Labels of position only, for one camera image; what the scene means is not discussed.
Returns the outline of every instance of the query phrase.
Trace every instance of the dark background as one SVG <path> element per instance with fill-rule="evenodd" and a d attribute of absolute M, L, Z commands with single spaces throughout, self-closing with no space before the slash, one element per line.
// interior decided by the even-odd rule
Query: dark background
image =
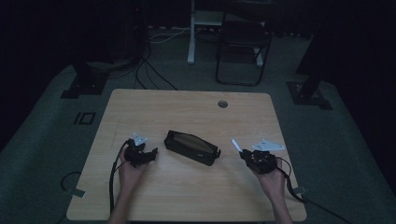
<path fill-rule="evenodd" d="M 118 43 L 124 43 L 128 33 L 125 24 L 133 27 L 136 22 L 135 2 L 139 1 L 0 3 L 0 150 L 67 65 L 75 60 L 111 63 L 134 56 L 132 35 L 127 44 Z M 226 2 L 197 0 L 197 8 L 222 9 Z M 337 87 L 395 191 L 395 4 L 385 0 L 277 2 L 285 11 L 283 34 L 314 35 L 296 72 Z M 187 27 L 190 7 L 186 0 L 150 0 L 145 15 L 154 28 Z"/>

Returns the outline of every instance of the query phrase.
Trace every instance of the stand base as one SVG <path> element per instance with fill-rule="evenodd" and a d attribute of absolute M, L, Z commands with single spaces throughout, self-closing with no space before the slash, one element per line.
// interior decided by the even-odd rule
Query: stand base
<path fill-rule="evenodd" d="M 76 76 L 68 91 L 64 91 L 61 99 L 77 99 L 80 95 L 101 95 L 106 85 L 108 73 L 92 73 L 90 82 L 83 82 Z"/>
<path fill-rule="evenodd" d="M 317 89 L 312 96 L 304 97 L 301 96 L 300 90 L 304 83 L 302 82 L 286 82 L 291 94 L 291 98 L 296 105 L 318 105 L 320 109 L 323 110 L 332 110 L 332 106 L 330 102 L 325 100 L 320 93 L 320 90 Z"/>

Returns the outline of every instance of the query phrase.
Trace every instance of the chair leg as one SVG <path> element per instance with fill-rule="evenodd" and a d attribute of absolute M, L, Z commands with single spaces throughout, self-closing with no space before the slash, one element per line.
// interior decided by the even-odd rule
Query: chair leg
<path fill-rule="evenodd" d="M 216 63 L 216 81 L 218 83 L 222 83 L 222 81 L 219 79 L 219 67 L 220 67 L 220 55 L 221 55 L 221 41 L 218 44 L 218 52 L 216 53 L 216 59 L 217 59 L 217 63 Z"/>
<path fill-rule="evenodd" d="M 272 36 L 270 35 L 269 39 L 268 39 L 267 47 L 265 48 L 264 57 L 262 58 L 262 70 L 260 71 L 259 79 L 254 84 L 254 86 L 256 86 L 257 84 L 259 84 L 262 81 L 262 76 L 264 74 L 264 67 L 265 67 L 265 64 L 267 63 L 268 52 L 270 51 L 271 41 L 272 41 Z"/>

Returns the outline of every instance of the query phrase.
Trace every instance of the gray carpet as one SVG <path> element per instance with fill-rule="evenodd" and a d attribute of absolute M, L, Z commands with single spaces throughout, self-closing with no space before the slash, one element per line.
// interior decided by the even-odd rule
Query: gray carpet
<path fill-rule="evenodd" d="M 152 44 L 148 61 L 182 91 L 269 93 L 299 185 L 308 190 L 304 195 L 352 223 L 396 223 L 395 196 L 336 88 L 320 84 L 333 110 L 295 105 L 290 97 L 286 82 L 306 79 L 295 71 L 308 44 L 309 40 L 299 37 L 275 38 L 264 80 L 256 87 L 218 84 L 214 75 L 216 45 L 208 41 L 197 40 L 193 65 L 187 65 L 189 39 L 185 36 Z M 109 67 L 104 63 L 92 65 Z M 245 69 L 252 69 L 251 64 Z M 148 72 L 160 89 L 171 90 L 152 70 Z M 62 190 L 61 180 L 82 170 L 111 92 L 133 88 L 134 76 L 127 71 L 114 72 L 102 95 L 60 99 L 74 77 L 75 71 L 69 66 L 52 80 L 0 154 L 0 223 L 75 223 L 64 217 L 71 197 Z M 140 68 L 139 77 L 148 89 L 155 89 L 145 66 Z M 92 124 L 75 124 L 78 113 L 95 113 Z M 64 185 L 73 188 L 77 182 L 78 175 L 71 175 Z M 303 223 L 343 223 L 312 204 L 306 211 Z"/>

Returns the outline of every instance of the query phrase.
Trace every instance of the forearm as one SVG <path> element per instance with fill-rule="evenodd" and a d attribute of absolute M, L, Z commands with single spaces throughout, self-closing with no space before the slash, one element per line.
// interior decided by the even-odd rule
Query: forearm
<path fill-rule="evenodd" d="M 289 209 L 286 206 L 284 198 L 277 198 L 271 200 L 273 206 L 276 224 L 290 224 L 292 223 Z"/>
<path fill-rule="evenodd" d="M 131 205 L 131 195 L 129 193 L 120 193 L 114 209 L 108 219 L 109 224 L 125 223 Z"/>

